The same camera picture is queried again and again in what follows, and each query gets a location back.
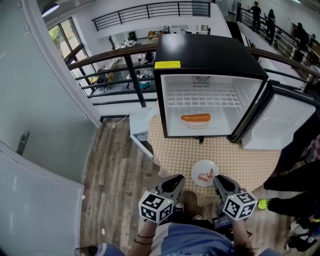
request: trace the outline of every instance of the ceiling light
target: ceiling light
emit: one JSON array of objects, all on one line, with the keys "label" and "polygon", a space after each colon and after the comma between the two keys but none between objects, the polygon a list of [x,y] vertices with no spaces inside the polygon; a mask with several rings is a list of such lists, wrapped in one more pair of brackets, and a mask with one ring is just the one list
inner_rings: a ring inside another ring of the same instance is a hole
[{"label": "ceiling light", "polygon": [[58,7],[59,7],[59,4],[57,4],[56,2],[49,2],[43,7],[42,17],[52,13],[54,10],[58,9]]}]

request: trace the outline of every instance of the yellow warning label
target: yellow warning label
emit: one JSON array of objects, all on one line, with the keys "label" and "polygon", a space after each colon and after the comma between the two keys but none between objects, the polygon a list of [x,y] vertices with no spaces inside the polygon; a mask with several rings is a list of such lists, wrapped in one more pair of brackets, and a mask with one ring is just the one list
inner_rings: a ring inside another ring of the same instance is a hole
[{"label": "yellow warning label", "polygon": [[154,65],[155,69],[172,69],[181,68],[180,60],[178,61],[157,61]]}]

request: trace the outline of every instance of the bracelet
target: bracelet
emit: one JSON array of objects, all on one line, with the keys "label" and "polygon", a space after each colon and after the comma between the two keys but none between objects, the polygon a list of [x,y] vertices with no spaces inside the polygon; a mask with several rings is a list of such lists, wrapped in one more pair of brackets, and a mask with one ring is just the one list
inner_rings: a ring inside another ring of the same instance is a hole
[{"label": "bracelet", "polygon": [[152,244],[153,244],[153,242],[151,242],[151,243],[138,242],[137,239],[134,239],[134,242],[135,242],[135,243],[138,243],[138,244],[141,244],[141,245],[144,245],[144,246],[149,246],[149,245],[152,245]]},{"label": "bracelet", "polygon": [[154,234],[153,236],[141,236],[140,234],[138,234],[139,238],[154,238],[156,234]]}]

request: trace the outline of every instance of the wooden floor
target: wooden floor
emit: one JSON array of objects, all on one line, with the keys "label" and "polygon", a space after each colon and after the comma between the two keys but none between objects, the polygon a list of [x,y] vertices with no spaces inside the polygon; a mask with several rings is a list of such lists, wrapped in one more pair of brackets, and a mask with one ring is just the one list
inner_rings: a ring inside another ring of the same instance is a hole
[{"label": "wooden floor", "polygon": [[[80,244],[82,247],[111,243],[125,254],[141,228],[138,202],[158,178],[159,167],[140,152],[130,138],[129,120],[113,129],[120,119],[105,121],[92,145],[85,176],[86,198],[82,202]],[[293,192],[254,191],[257,198],[290,198]],[[206,219],[215,217],[214,206],[201,211]],[[286,256],[312,256],[317,246],[307,252],[284,251],[291,218],[270,211],[256,211],[247,222],[247,230],[256,255],[271,248]]]}]

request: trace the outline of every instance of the plate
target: plate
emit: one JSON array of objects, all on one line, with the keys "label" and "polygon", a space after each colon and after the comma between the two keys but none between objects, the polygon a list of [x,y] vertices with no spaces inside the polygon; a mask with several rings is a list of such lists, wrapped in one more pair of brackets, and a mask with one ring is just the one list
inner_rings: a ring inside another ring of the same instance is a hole
[{"label": "plate", "polygon": [[213,185],[214,176],[219,175],[219,168],[218,166],[212,162],[211,160],[200,160],[194,164],[191,170],[191,178],[195,184],[200,187],[209,187]]},{"label": "plate", "polygon": [[192,129],[204,129],[208,126],[208,124],[210,122],[210,121],[207,121],[207,122],[188,122],[188,121],[184,121],[184,120],[181,120],[181,121],[186,127],[189,127]]}]

